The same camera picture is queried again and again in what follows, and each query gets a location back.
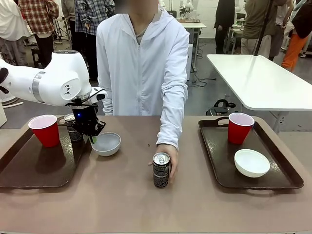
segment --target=plaid shirt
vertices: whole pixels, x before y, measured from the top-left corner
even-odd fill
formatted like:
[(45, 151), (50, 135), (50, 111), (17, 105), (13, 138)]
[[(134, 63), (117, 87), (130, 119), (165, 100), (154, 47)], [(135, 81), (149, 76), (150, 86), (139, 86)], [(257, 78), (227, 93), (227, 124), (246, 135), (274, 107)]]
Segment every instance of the plaid shirt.
[(114, 13), (113, 0), (76, 0), (76, 32), (96, 35), (98, 25)]
[(59, 6), (54, 0), (19, 0), (19, 7), (34, 34), (54, 32), (52, 18), (59, 17)]

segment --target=white bowl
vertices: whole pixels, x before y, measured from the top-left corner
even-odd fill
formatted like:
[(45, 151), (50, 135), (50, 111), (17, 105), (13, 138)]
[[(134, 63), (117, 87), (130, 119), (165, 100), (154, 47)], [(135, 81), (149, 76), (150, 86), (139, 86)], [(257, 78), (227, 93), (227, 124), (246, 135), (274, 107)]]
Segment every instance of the white bowl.
[(120, 148), (121, 138), (116, 133), (102, 133), (97, 136), (92, 148), (100, 156), (111, 156)]
[(243, 149), (235, 153), (235, 166), (243, 175), (258, 178), (270, 169), (270, 162), (255, 150)]

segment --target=orange pants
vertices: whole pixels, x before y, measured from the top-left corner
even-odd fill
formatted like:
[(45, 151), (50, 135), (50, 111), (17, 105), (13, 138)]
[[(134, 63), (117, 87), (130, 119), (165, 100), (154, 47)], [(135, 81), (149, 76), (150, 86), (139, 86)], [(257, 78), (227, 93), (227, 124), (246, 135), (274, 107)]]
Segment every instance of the orange pants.
[(300, 54), (300, 51), (304, 47), (304, 45), (307, 43), (308, 37), (302, 39), (297, 34), (293, 34), (291, 38), (291, 42), (289, 43), (288, 50), (286, 52), (286, 55), (284, 56), (282, 67), (286, 68), (287, 70), (290, 70), (291, 72), (294, 71), (294, 68), (296, 67), (298, 56)]

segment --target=red solo cup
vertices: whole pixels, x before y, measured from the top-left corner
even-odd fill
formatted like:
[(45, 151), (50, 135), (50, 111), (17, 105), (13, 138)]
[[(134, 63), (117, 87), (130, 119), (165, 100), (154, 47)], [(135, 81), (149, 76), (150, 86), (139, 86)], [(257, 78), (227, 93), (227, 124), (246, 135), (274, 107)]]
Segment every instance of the red solo cup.
[(53, 115), (38, 116), (28, 123), (38, 140), (44, 147), (57, 146), (59, 142), (59, 128), (57, 117)]
[(229, 115), (229, 142), (242, 144), (254, 125), (254, 119), (243, 113), (232, 113)]

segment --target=white hoodie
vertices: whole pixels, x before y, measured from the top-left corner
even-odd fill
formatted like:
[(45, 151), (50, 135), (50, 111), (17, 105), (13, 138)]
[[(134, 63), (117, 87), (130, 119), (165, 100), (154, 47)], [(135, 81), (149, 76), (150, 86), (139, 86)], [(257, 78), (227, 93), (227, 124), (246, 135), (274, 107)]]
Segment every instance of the white hoodie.
[(161, 115), (157, 144), (178, 149), (188, 97), (189, 33), (163, 7), (158, 8), (160, 20), (150, 23), (140, 45), (128, 14), (115, 15), (98, 26), (98, 82), (108, 94), (103, 101), (106, 115)]
[(0, 38), (16, 41), (30, 33), (19, 7), (13, 0), (0, 0)]

